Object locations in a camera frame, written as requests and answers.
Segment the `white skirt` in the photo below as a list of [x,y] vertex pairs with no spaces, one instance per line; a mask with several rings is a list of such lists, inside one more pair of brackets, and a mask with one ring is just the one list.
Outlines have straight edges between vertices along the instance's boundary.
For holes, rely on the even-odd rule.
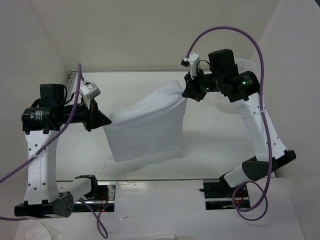
[[181,148],[187,99],[177,80],[131,106],[111,109],[111,124],[103,126],[116,162],[157,155]]

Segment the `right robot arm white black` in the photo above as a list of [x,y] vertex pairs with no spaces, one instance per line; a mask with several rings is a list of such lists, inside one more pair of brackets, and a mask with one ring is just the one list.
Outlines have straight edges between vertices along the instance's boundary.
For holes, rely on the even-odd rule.
[[241,116],[255,151],[254,157],[220,177],[219,192],[229,197],[240,184],[266,177],[269,162],[274,172],[297,156],[282,143],[266,107],[260,105],[260,83],[256,75],[252,71],[240,73],[230,49],[211,52],[208,59],[210,73],[198,67],[198,54],[191,53],[182,59],[181,65],[189,69],[184,77],[186,87],[182,96],[199,102],[209,92],[222,93]]

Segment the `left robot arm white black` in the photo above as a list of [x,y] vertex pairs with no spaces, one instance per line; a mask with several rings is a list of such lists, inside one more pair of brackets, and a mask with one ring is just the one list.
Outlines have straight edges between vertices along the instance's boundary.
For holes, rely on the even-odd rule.
[[14,207],[14,215],[26,219],[68,218],[74,203],[82,196],[88,200],[98,197],[100,188],[94,175],[79,175],[66,190],[59,190],[56,178],[56,157],[62,128],[82,123],[90,132],[109,125],[111,120],[95,101],[101,91],[94,83],[79,88],[81,100],[74,105],[67,101],[63,84],[42,84],[40,97],[22,116],[22,130],[28,147],[28,179],[23,202]]

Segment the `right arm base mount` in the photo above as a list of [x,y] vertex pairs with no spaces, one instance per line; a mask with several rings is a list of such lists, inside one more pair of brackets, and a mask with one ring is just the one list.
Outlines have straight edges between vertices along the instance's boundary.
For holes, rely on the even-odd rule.
[[[230,210],[232,205],[233,188],[224,186],[217,179],[203,180],[203,187],[199,189],[204,194],[206,210]],[[235,204],[241,209],[251,207],[247,186],[243,186],[235,195]]]

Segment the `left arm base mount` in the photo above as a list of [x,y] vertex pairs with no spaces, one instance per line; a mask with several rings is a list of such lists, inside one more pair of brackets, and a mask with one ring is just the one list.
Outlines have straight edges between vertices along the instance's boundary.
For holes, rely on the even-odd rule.
[[111,213],[115,211],[116,182],[99,181],[94,196],[82,196],[80,199],[87,203],[95,213]]

